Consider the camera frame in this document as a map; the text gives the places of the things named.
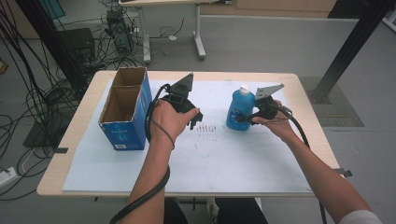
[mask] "power strip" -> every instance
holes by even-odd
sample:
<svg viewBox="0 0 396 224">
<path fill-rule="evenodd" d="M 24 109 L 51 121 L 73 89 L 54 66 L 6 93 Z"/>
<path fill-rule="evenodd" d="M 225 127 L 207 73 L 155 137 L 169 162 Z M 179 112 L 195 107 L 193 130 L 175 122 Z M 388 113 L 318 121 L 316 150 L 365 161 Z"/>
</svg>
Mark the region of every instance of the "power strip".
<svg viewBox="0 0 396 224">
<path fill-rule="evenodd" d="M 9 167 L 7 170 L 8 172 L 3 171 L 0 174 L 0 189 L 19 177 L 15 173 L 14 167 Z"/>
</svg>

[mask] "black pole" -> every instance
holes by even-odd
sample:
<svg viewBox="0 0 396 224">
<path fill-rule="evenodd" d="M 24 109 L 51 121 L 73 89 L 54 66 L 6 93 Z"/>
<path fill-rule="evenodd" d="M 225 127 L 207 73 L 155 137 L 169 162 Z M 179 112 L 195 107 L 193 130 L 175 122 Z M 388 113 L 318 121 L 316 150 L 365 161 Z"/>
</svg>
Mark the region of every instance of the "black pole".
<svg viewBox="0 0 396 224">
<path fill-rule="evenodd" d="M 385 17 L 393 2 L 394 0 L 371 1 L 319 84 L 314 90 L 308 91 L 311 103 L 328 104 L 330 102 L 328 96 L 332 88 Z"/>
<path fill-rule="evenodd" d="M 58 31 L 46 10 L 41 6 L 39 0 L 16 0 L 16 2 L 46 45 L 55 62 L 64 72 L 77 98 L 82 99 L 88 88 L 88 83 L 59 37 Z"/>
</svg>

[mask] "black cable bundle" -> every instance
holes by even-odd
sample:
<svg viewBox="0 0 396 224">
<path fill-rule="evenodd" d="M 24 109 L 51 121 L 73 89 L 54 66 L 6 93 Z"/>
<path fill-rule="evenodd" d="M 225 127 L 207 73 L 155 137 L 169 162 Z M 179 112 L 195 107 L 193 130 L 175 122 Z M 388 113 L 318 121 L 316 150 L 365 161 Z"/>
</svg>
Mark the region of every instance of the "black cable bundle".
<svg viewBox="0 0 396 224">
<path fill-rule="evenodd" d="M 311 148 L 311 147 L 309 146 L 308 139 L 306 138 L 305 132 L 304 132 L 303 128 L 301 127 L 300 123 L 297 121 L 297 119 L 295 119 L 295 118 L 288 112 L 288 110 L 285 109 L 284 106 L 278 106 L 277 109 L 278 109 L 282 114 L 284 114 L 286 117 L 288 117 L 288 118 L 291 120 L 291 122 L 294 123 L 294 125 L 296 126 L 296 128 L 297 128 L 298 131 L 300 132 L 300 135 L 301 135 L 301 137 L 303 138 L 303 141 L 304 141 L 305 145 L 306 145 L 308 148 Z M 321 215 L 321 218 L 322 218 L 322 223 L 323 223 L 323 224 L 327 224 L 325 208 L 324 208 L 324 206 L 323 206 L 323 204 L 322 204 L 321 202 L 319 202 L 319 208 L 320 208 L 320 215 Z"/>
<path fill-rule="evenodd" d="M 146 121 L 145 121 L 145 132 L 146 132 L 146 137 L 148 139 L 148 142 L 151 140 L 151 134 L 149 131 L 149 123 L 151 121 L 152 112 L 154 111 L 155 105 L 157 104 L 157 101 L 158 101 L 158 98 L 159 98 L 161 92 L 164 89 L 168 89 L 169 87 L 170 87 L 169 84 L 165 84 L 165 85 L 161 86 L 160 89 L 158 90 L 156 96 L 154 97 L 154 100 L 149 104 L 148 112 L 146 114 Z M 113 218 L 111 218 L 109 223 L 115 224 L 115 223 L 119 222 L 123 217 L 128 215 L 130 212 L 134 211 L 138 206 L 142 205 L 143 203 L 148 201 L 151 197 L 156 195 L 161 189 L 163 189 L 165 187 L 166 183 L 169 180 L 170 174 L 171 174 L 170 168 L 168 166 L 168 169 L 166 170 L 166 173 L 163 176 L 163 179 L 160 181 L 160 183 L 158 183 L 158 185 L 156 187 L 154 187 L 152 190 L 150 190 L 149 192 L 147 192 L 140 198 L 136 199 L 134 202 L 131 202 L 130 204 L 125 206 Z"/>
</svg>

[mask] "wrist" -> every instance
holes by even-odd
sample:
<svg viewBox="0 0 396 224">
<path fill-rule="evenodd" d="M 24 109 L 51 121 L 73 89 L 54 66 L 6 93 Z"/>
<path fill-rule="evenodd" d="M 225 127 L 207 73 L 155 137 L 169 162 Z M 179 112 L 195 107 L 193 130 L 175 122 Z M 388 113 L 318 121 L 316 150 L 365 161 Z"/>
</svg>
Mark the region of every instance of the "wrist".
<svg viewBox="0 0 396 224">
<path fill-rule="evenodd" d="M 155 148 L 160 148 L 161 150 L 171 150 L 174 148 L 174 143 L 166 134 L 158 134 L 155 136 L 151 136 L 151 140 L 149 142 L 151 146 Z"/>
</svg>

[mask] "hand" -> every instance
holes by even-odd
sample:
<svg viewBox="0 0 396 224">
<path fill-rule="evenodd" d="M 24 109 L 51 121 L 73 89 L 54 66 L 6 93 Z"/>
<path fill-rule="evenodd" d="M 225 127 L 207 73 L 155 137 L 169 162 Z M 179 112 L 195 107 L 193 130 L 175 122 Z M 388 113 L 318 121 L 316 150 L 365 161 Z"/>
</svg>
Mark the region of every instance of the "hand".
<svg viewBox="0 0 396 224">
<path fill-rule="evenodd" d="M 171 137 L 173 143 L 184 131 L 186 125 L 200 112 L 199 108 L 194 108 L 187 113 L 177 113 L 176 110 L 164 100 L 158 100 L 151 115 L 150 133 L 151 137 Z"/>
<path fill-rule="evenodd" d="M 282 103 L 280 101 L 276 101 L 276 103 L 278 106 L 282 106 Z M 290 126 L 289 119 L 280 111 L 277 112 L 274 119 L 263 119 L 261 117 L 254 117 L 252 121 L 265 125 L 268 129 L 271 130 L 272 133 L 274 133 L 284 142 L 297 136 Z"/>
</svg>

